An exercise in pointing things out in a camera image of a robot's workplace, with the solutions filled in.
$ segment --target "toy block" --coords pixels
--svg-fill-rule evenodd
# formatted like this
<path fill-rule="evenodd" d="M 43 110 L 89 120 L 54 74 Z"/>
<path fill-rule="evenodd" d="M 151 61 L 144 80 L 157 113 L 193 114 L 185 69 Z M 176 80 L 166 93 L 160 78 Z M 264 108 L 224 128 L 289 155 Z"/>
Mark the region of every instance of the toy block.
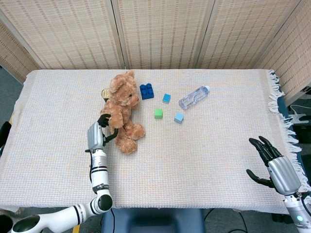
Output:
<path fill-rule="evenodd" d="M 163 102 L 164 102 L 164 103 L 169 103 L 170 100 L 171 100 L 171 95 L 169 95 L 169 94 L 164 94 Z"/>
<path fill-rule="evenodd" d="M 155 109 L 155 119 L 162 119 L 162 118 L 163 118 L 162 109 L 156 108 Z"/>
<path fill-rule="evenodd" d="M 154 97 L 154 91 L 150 83 L 148 83 L 147 85 L 142 84 L 140 85 L 139 88 L 140 88 L 141 98 L 143 100 L 151 99 Z"/>
<path fill-rule="evenodd" d="M 183 122 L 184 115 L 182 113 L 176 113 L 174 121 L 178 124 L 181 124 Z"/>

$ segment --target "teddy bear leg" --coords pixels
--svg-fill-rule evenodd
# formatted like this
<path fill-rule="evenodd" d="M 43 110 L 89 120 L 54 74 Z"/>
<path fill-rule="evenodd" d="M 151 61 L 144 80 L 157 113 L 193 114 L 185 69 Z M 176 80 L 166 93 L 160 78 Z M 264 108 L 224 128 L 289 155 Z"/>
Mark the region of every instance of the teddy bear leg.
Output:
<path fill-rule="evenodd" d="M 130 120 L 124 125 L 126 135 L 133 140 L 138 140 L 145 135 L 145 129 L 140 123 L 133 123 Z"/>
<path fill-rule="evenodd" d="M 130 154 L 137 150 L 137 143 L 133 139 L 127 137 L 124 128 L 119 128 L 115 142 L 120 151 L 124 154 Z"/>

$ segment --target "water bottle cap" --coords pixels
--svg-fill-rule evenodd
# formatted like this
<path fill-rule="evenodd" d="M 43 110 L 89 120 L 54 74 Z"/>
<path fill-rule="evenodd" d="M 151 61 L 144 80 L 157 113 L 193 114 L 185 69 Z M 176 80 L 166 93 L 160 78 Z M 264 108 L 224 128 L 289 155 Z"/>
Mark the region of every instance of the water bottle cap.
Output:
<path fill-rule="evenodd" d="M 209 90 L 210 90 L 210 87 L 209 86 L 205 86 L 206 87 L 206 89 L 208 90 L 208 92 L 209 92 Z"/>

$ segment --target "beige wall panel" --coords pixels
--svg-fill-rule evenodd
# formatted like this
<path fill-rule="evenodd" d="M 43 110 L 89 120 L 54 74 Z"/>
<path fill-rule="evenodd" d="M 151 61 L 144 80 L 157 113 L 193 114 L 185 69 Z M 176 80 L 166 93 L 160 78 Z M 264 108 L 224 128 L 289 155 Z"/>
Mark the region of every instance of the beige wall panel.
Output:
<path fill-rule="evenodd" d="M 213 2 L 118 0 L 130 68 L 192 68 Z"/>
<path fill-rule="evenodd" d="M 46 68 L 121 68 L 103 0 L 0 0 L 0 8 Z"/>
<path fill-rule="evenodd" d="M 256 67 L 276 71 L 287 105 L 311 83 L 310 0 L 301 1 Z"/>
<path fill-rule="evenodd" d="M 197 68 L 253 68 L 297 0 L 216 0 Z"/>
<path fill-rule="evenodd" d="M 0 65 L 21 83 L 32 70 L 40 69 L 25 48 L 0 21 Z"/>

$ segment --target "teddy bear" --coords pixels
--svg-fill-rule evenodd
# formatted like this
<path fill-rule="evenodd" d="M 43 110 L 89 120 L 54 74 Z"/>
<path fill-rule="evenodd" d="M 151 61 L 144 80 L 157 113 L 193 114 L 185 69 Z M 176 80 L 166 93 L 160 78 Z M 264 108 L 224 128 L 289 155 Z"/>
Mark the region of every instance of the teddy bear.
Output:
<path fill-rule="evenodd" d="M 101 110 L 101 115 L 111 115 L 108 122 L 111 132 L 119 129 L 115 143 L 124 154 L 137 150 L 136 140 L 145 135 L 144 127 L 130 120 L 132 110 L 139 108 L 139 97 L 136 91 L 134 71 L 129 70 L 125 74 L 118 74 L 110 82 L 109 99 Z"/>

